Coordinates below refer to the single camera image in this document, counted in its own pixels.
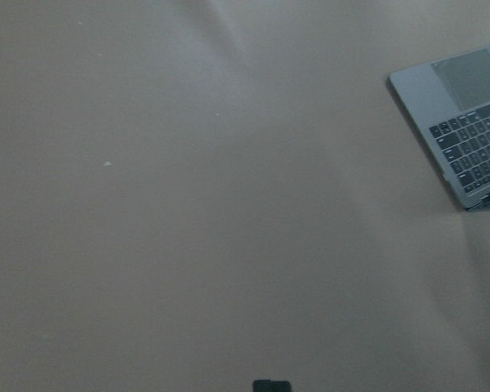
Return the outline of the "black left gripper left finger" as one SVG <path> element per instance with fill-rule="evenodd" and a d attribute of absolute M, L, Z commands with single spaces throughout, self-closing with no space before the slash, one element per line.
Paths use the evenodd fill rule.
<path fill-rule="evenodd" d="M 253 392 L 272 392 L 272 381 L 271 380 L 254 380 L 252 383 Z"/>

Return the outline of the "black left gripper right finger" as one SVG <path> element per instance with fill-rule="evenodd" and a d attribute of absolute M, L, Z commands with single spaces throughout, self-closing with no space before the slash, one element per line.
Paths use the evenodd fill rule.
<path fill-rule="evenodd" d="M 273 392 L 291 392 L 291 383 L 289 381 L 271 381 Z"/>

